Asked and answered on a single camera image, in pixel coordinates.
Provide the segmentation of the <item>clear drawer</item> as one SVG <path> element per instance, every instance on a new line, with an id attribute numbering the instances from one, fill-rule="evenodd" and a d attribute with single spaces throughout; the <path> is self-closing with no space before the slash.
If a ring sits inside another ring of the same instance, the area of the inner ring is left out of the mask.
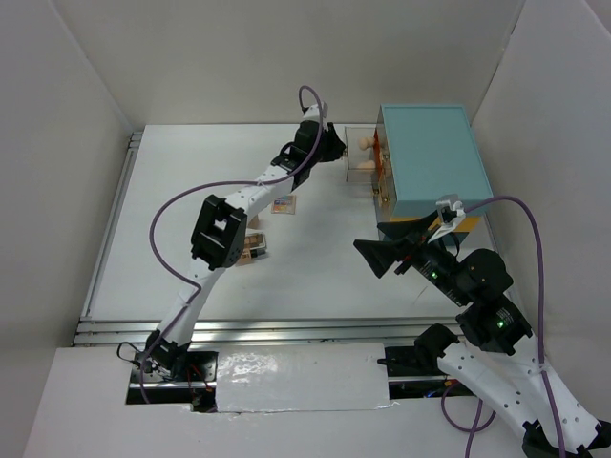
<path id="1" fill-rule="evenodd" d="M 364 184 L 371 183 L 374 173 L 376 172 L 376 163 L 374 170 L 358 170 L 359 163 L 374 159 L 374 147 L 362 151 L 358 146 L 358 140 L 361 137 L 374 137 L 374 129 L 372 127 L 348 126 L 345 128 L 346 138 L 346 180 L 348 183 Z"/>

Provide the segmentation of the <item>beige makeup sponge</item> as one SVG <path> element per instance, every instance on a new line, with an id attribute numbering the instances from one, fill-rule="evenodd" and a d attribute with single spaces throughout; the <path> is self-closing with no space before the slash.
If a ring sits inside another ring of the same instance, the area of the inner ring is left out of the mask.
<path id="1" fill-rule="evenodd" d="M 375 169 L 375 162 L 373 160 L 368 160 L 368 161 L 364 161 L 358 164 L 357 166 L 358 170 L 374 170 Z"/>
<path id="2" fill-rule="evenodd" d="M 375 145 L 375 138 L 372 136 L 361 137 L 358 140 L 358 146 L 362 151 L 373 148 Z"/>

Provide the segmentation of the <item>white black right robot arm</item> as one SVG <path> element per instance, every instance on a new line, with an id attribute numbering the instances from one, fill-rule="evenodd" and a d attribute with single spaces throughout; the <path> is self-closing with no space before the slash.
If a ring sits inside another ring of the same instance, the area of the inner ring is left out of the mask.
<path id="1" fill-rule="evenodd" d="M 383 240 L 353 243 L 376 277 L 413 269 L 463 307 L 455 318 L 460 336 L 436 323 L 415 340 L 417 366 L 467 387 L 528 457 L 588 457 L 608 448 L 609 423 L 590 414 L 540 356 L 537 335 L 506 296 L 513 280 L 499 254 L 477 249 L 458 260 L 442 244 L 464 218 L 461 202 L 445 201 L 424 218 L 379 223 Z"/>

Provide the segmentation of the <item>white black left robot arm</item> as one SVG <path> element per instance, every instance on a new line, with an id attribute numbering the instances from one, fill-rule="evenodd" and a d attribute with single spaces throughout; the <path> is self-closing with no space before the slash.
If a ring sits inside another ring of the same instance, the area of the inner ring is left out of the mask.
<path id="1" fill-rule="evenodd" d="M 200 312 L 220 276 L 241 257 L 248 223 L 274 200 L 304 184 L 315 165 L 341 158 L 345 149 L 332 123 L 303 121 L 295 138 L 285 144 L 257 179 L 235 180 L 233 183 L 241 187 L 238 191 L 223 198 L 210 195 L 203 201 L 190 238 L 192 261 L 185 275 L 161 256 L 155 240 L 158 221 L 180 198 L 219 184 L 189 189 L 161 206 L 149 228 L 149 242 L 162 267 L 184 286 L 166 317 L 147 338 L 144 350 L 132 360 L 141 382 L 146 373 L 154 370 L 168 381 L 184 375 L 186 353 Z"/>

